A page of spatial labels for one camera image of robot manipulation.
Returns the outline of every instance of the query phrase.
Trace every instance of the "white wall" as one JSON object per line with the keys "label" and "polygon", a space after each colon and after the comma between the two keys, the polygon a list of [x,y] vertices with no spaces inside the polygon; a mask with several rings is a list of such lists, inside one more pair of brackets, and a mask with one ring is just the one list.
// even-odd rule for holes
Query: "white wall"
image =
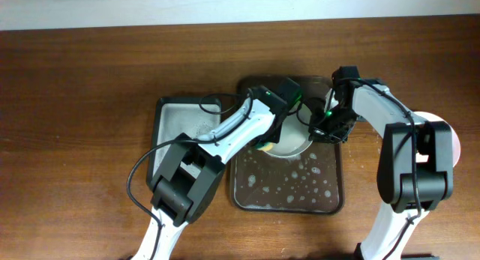
{"label": "white wall", "polygon": [[0,30],[480,13],[480,0],[0,0]]}

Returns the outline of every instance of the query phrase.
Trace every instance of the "metal tray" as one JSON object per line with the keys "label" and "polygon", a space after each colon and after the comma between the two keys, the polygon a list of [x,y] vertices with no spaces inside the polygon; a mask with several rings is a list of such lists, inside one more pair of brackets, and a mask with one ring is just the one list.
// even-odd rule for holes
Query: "metal tray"
{"label": "metal tray", "polygon": [[[180,133],[186,133],[191,138],[196,138],[220,124],[220,116],[208,114],[198,106],[200,97],[165,97],[157,102],[155,110],[151,146],[174,139]],[[210,111],[220,111],[221,102],[216,98],[205,98],[202,105]],[[160,148],[150,156],[147,168],[147,184],[164,158],[168,146]],[[182,166],[193,177],[197,177],[199,170],[195,167]]]}
{"label": "metal tray", "polygon": [[[239,90],[264,85],[275,89],[284,76],[249,76]],[[305,97],[324,97],[331,80],[319,76],[289,76],[302,87]],[[335,214],[344,205],[341,147],[312,145],[288,159],[271,157],[245,147],[232,160],[230,195],[246,211],[282,211]]]}

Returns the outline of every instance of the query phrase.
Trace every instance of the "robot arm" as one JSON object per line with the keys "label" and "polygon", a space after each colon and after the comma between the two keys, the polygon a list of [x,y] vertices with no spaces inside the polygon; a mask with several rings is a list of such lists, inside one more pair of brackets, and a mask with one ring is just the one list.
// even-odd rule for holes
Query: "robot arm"
{"label": "robot arm", "polygon": [[[386,85],[371,80],[371,85],[377,91],[361,83],[349,83],[347,87],[339,85],[342,79],[359,79],[356,67],[341,67],[334,73],[333,79],[334,88],[331,92],[337,92],[340,96],[335,97],[337,104],[326,110],[331,111],[332,117],[335,117],[335,113],[350,111],[348,115],[340,116],[336,123],[348,124],[341,120],[342,117],[357,115],[369,122],[383,137],[377,174],[377,186],[383,202],[370,234],[357,246],[355,258],[380,260],[389,254],[387,259],[400,259],[403,248],[420,220],[438,202],[452,194],[452,132],[445,122],[430,123],[410,113],[417,135],[417,143],[412,143],[408,134],[411,131],[410,120],[398,105],[387,99],[387,96],[394,97]],[[428,159],[423,163],[415,162],[422,213],[412,225],[407,226],[407,219],[418,214],[413,198],[412,145],[418,152],[427,155]]]}
{"label": "robot arm", "polygon": [[[225,164],[250,141],[264,142],[278,132],[288,111],[301,97],[300,87],[291,80],[282,83],[277,92],[263,86],[252,90],[253,97],[246,99],[236,113],[198,138],[200,142],[209,143],[172,144],[164,156],[166,159],[148,182],[153,192],[151,211],[162,222],[159,245],[152,260],[170,257],[183,229],[195,222],[212,201]],[[188,139],[188,136],[181,134],[177,139]],[[190,176],[181,163],[198,167],[199,176]],[[158,225],[151,219],[133,260],[149,260],[157,233]]]}

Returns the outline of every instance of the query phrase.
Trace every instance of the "wire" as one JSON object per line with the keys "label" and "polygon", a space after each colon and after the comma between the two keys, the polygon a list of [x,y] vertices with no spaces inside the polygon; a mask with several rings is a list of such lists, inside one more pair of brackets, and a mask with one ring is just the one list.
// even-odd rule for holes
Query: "wire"
{"label": "wire", "polygon": [[320,98],[320,97],[309,97],[303,101],[300,101],[300,103],[298,104],[297,108],[295,109],[295,111],[292,111],[292,112],[288,112],[288,114],[286,114],[287,116],[290,116],[290,115],[294,115],[296,114],[298,111],[300,111],[300,108],[301,108],[301,104],[305,104],[305,102],[307,102],[308,100],[311,100],[311,99],[315,99],[315,100],[319,100],[319,101],[322,101],[323,103],[325,103],[325,99],[323,98]]}
{"label": "wire", "polygon": [[[213,97],[213,96],[234,97],[234,98],[235,98],[235,104],[234,104],[233,106],[231,106],[230,108],[228,108],[227,110],[219,111],[219,112],[210,111],[210,110],[205,109],[205,108],[202,106],[202,102],[204,101],[204,99],[210,98],[210,97]],[[200,99],[200,102],[198,102],[198,106],[201,108],[201,110],[203,110],[204,112],[207,112],[208,114],[212,114],[212,115],[222,115],[222,114],[225,114],[225,113],[227,113],[227,112],[230,112],[232,109],[234,109],[234,108],[236,108],[237,106],[239,106],[239,103],[240,103],[239,98],[240,98],[240,97],[241,97],[240,94],[228,94],[228,93],[209,94],[209,95],[203,97],[202,99]]]}
{"label": "wire", "polygon": [[[308,99],[306,99],[306,100],[301,101],[300,104],[299,104],[298,107],[297,107],[297,110],[296,110],[296,114],[297,114],[297,119],[298,119],[298,121],[300,121],[301,124],[307,125],[307,126],[309,126],[309,127],[310,127],[310,126],[313,126],[314,124],[308,124],[308,123],[304,122],[304,121],[300,118],[299,113],[300,113],[300,109],[302,108],[303,104],[304,104],[307,100],[309,100],[309,99],[311,99],[311,98],[308,98]],[[329,110],[330,110],[330,105],[332,104],[332,98],[333,98],[333,91],[330,92],[330,97],[328,98],[328,105],[327,105],[327,110],[326,110],[326,111],[329,111]],[[316,122],[315,124],[321,124],[326,118],[327,118],[327,115],[326,115],[326,113],[325,113],[325,114],[323,115],[323,118],[322,118],[320,121]]]}
{"label": "wire", "polygon": [[417,214],[410,217],[410,218],[407,218],[406,219],[406,224],[405,226],[403,227],[401,233],[400,233],[400,236],[398,237],[397,239],[397,242],[395,243],[395,245],[392,247],[392,249],[387,253],[387,255],[383,258],[383,260],[386,260],[389,256],[392,255],[392,253],[397,249],[398,247],[398,244],[400,244],[401,242],[401,239],[402,237],[405,235],[405,232],[407,231],[407,229],[409,228],[410,225],[413,225],[413,220],[419,218],[422,216],[422,205],[420,203],[420,197],[419,197],[419,182],[418,182],[418,176],[417,176],[417,167],[416,167],[416,132],[415,132],[415,122],[412,118],[412,113],[410,111],[408,111],[405,106],[400,103],[400,101],[398,101],[397,99],[395,99],[394,97],[388,95],[386,92],[384,91],[381,91],[379,90],[377,87],[375,87],[374,85],[370,84],[369,82],[363,80],[363,79],[360,79],[360,78],[345,78],[345,79],[339,79],[337,84],[338,85],[341,85],[342,82],[344,81],[356,81],[358,83],[361,83],[361,84],[364,84],[364,85],[367,85],[368,87],[370,87],[371,89],[373,89],[374,91],[376,91],[378,94],[380,94],[381,96],[383,96],[384,98],[390,100],[391,102],[393,102],[395,105],[398,106],[398,108],[400,108],[400,110],[405,114],[406,118],[409,120],[410,122],[410,126],[411,126],[411,132],[410,132],[410,137],[412,138],[412,185],[413,185],[413,197],[415,199],[415,205],[416,205],[416,208],[417,208]]}
{"label": "wire", "polygon": [[156,150],[158,150],[160,148],[164,148],[168,145],[179,144],[179,143],[217,144],[218,141],[226,138],[229,134],[231,134],[233,131],[235,131],[237,128],[239,128],[248,119],[248,116],[250,115],[250,113],[252,111],[252,108],[253,108],[253,105],[254,105],[254,93],[252,92],[251,89],[248,89],[248,94],[250,96],[250,104],[249,104],[247,113],[244,114],[243,119],[239,123],[237,123],[237,125],[235,125],[232,129],[230,129],[228,132],[226,132],[222,136],[220,136],[218,138],[216,138],[214,136],[214,138],[212,140],[173,139],[173,140],[169,140],[169,141],[160,143],[159,145],[156,145],[152,149],[147,151],[143,156],[141,156],[141,158],[138,159],[138,161],[135,163],[132,170],[130,171],[130,174],[128,175],[128,179],[127,179],[127,195],[128,195],[128,197],[137,207],[139,207],[143,212],[147,213],[158,225],[157,236],[155,238],[154,248],[153,248],[153,252],[151,252],[150,260],[152,260],[155,257],[155,253],[157,252],[158,243],[160,241],[160,235],[161,235],[161,230],[162,230],[163,226],[161,224],[160,219],[157,216],[155,216],[155,214],[153,214],[148,208],[146,208],[144,205],[142,205],[142,203],[138,202],[138,200],[132,194],[131,183],[132,183],[132,179],[134,177],[135,172],[138,170],[140,165],[146,160],[146,158],[148,158],[152,153],[154,153],[154,152],[156,152]]}

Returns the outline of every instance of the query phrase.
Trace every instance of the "wooden table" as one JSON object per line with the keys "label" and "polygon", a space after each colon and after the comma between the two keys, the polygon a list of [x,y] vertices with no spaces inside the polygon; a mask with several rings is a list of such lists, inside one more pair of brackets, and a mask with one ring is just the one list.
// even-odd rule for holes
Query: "wooden table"
{"label": "wooden table", "polygon": [[[149,218],[125,181],[149,149],[160,97],[232,92],[254,73],[330,75],[356,64],[411,109],[444,117],[462,155],[454,193],[405,253],[480,258],[480,16],[339,19],[0,32],[0,256],[119,259]],[[381,141],[343,145],[346,201],[332,217],[234,207],[223,179],[174,259],[303,259],[351,253],[380,204]],[[133,193],[148,204],[146,167]]]}

